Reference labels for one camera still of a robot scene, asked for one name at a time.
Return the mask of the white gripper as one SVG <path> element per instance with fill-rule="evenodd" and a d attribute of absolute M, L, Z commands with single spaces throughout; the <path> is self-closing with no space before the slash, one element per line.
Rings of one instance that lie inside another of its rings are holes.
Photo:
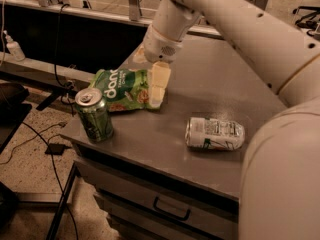
<path fill-rule="evenodd" d="M 146 63 L 148 60 L 154 63 L 148 71 L 148 96 L 149 105 L 159 108 L 171 75 L 168 63 L 176 59 L 183 45 L 162 36 L 152 25 L 147 28 L 142 45 L 134 54 L 133 61 Z"/>

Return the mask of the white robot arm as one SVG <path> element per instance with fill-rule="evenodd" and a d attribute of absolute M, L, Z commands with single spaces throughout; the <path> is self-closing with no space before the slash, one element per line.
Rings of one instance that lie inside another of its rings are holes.
<path fill-rule="evenodd" d="M 285 104 L 243 161 L 239 240 L 320 240 L 320 42 L 245 0 L 161 0 L 146 58 L 172 62 L 204 17 Z"/>

